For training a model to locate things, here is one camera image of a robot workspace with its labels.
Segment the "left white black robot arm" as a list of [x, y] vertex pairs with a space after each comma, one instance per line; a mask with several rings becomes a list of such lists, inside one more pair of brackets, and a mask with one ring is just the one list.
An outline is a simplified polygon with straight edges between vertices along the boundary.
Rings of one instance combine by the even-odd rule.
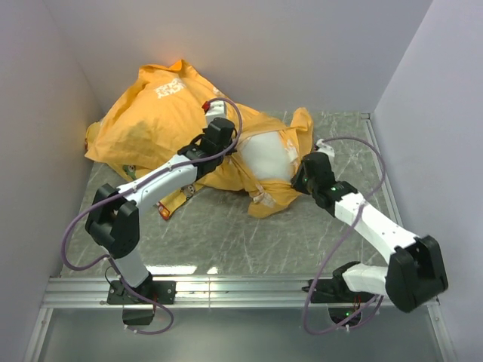
[[85, 230], [108, 252], [125, 280], [125, 294], [133, 302], [155, 298], [152, 274], [137, 247], [140, 217], [161, 199], [214, 172], [223, 156], [232, 153], [234, 135], [236, 129], [231, 121], [215, 118], [158, 169], [116, 189], [106, 184], [97, 190], [93, 202], [97, 208], [88, 214]]

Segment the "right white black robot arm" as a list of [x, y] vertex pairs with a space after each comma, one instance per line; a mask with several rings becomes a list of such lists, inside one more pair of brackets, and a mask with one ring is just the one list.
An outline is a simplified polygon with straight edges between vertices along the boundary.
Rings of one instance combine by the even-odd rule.
[[316, 281], [311, 302], [351, 302], [358, 296], [368, 301], [380, 295], [408, 313], [448, 289], [437, 240], [402, 228], [350, 183], [336, 180], [325, 153], [304, 156], [291, 185], [312, 196], [333, 218], [354, 225], [386, 262], [384, 267], [348, 262], [335, 269], [330, 279]]

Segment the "orange Mickey Mouse pillowcase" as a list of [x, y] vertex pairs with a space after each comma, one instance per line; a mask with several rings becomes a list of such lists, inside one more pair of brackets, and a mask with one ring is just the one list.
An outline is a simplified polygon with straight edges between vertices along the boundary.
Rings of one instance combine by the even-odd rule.
[[[134, 164], [154, 170], [202, 132], [207, 126], [202, 105], [222, 96], [185, 60], [171, 66], [141, 66], [137, 80], [101, 120], [98, 136], [85, 156], [99, 163]], [[241, 131], [237, 151], [196, 183], [202, 188], [247, 192], [251, 199], [248, 214], [265, 218], [288, 208], [300, 194], [291, 188], [291, 180], [257, 180], [242, 160], [242, 142], [260, 133], [279, 132], [282, 140], [290, 140], [298, 151], [293, 177], [302, 157], [312, 151], [313, 120], [305, 108], [294, 111], [290, 124], [242, 104], [226, 108], [229, 120], [237, 122], [239, 116], [243, 123], [237, 126]]]

